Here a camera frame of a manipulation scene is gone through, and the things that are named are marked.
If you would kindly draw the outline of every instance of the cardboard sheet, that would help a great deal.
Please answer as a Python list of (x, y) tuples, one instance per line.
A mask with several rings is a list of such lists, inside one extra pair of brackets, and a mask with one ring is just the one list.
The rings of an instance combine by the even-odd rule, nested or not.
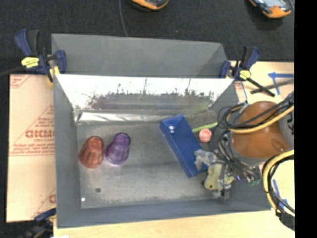
[(44, 75), (10, 76), (7, 222), (56, 204), (53, 85)]

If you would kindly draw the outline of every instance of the purple cup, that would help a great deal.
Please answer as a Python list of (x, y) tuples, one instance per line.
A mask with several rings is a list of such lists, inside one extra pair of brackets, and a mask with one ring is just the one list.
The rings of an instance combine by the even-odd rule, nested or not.
[(106, 147), (106, 159), (114, 165), (124, 163), (129, 156), (130, 142), (131, 138), (126, 133), (121, 132), (116, 134), (111, 143)]

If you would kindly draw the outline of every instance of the blue block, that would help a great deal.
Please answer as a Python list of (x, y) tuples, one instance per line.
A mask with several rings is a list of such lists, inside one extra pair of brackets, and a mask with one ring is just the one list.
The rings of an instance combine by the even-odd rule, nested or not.
[(164, 119), (159, 127), (188, 178), (207, 170), (208, 167), (205, 164), (201, 170), (197, 170), (195, 166), (195, 151), (202, 149), (202, 147), (182, 114)]

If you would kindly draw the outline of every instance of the yellow cable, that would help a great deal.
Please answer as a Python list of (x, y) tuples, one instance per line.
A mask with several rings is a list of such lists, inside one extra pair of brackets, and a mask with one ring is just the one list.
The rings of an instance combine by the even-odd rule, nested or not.
[(229, 130), (234, 132), (234, 133), (250, 133), (250, 132), (254, 132), (260, 129), (263, 129), (269, 125), (271, 125), (272, 123), (280, 120), (282, 117), (284, 117), (285, 115), (287, 115), (288, 113), (292, 112), (294, 110), (294, 106), (291, 106), (290, 108), (288, 108), (287, 110), (285, 110), (284, 112), (280, 113), (278, 116), (276, 116), (275, 118), (273, 118), (272, 120), (269, 120), (268, 122), (261, 124), (257, 127), (254, 128), (248, 128), (248, 129), (232, 129), (230, 128)]
[(267, 196), (267, 199), (268, 201), (270, 202), (270, 204), (272, 205), (273, 209), (276, 210), (277, 209), (277, 206), (276, 204), (274, 203), (270, 193), (268, 192), (268, 180), (267, 180), (267, 177), (268, 177), (268, 174), (269, 174), (269, 171), (270, 169), (279, 161), (289, 157), (289, 156), (292, 156), (294, 155), (294, 149), (293, 150), (290, 150), (290, 151), (287, 151), (287, 152), (284, 152), (284, 153), (281, 153), (279, 155), (276, 155), (275, 157), (273, 157), (266, 165), (265, 165), (265, 168), (263, 169), (263, 172), (262, 172), (262, 180), (263, 180), (263, 187), (264, 187), (264, 190), (266, 192), (266, 196)]

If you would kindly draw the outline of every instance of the black carpet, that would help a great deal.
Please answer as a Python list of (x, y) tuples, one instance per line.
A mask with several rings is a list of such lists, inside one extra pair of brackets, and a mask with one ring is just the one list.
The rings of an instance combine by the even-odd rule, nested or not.
[[(0, 72), (19, 66), (22, 53), (13, 36), (23, 28), (40, 29), (39, 47), (45, 47), (48, 53), (52, 33), (83, 33), (219, 42), (229, 60), (240, 59), (243, 46), (256, 46), (260, 60), (294, 61), (295, 12), (282, 20), (267, 20), (246, 0), (170, 0), (156, 12), (139, 11), (126, 0), (121, 0), (121, 6), (119, 0), (0, 3)], [(0, 78), (0, 93), (0, 238), (15, 238), (32, 223), (5, 223), (8, 77)]]

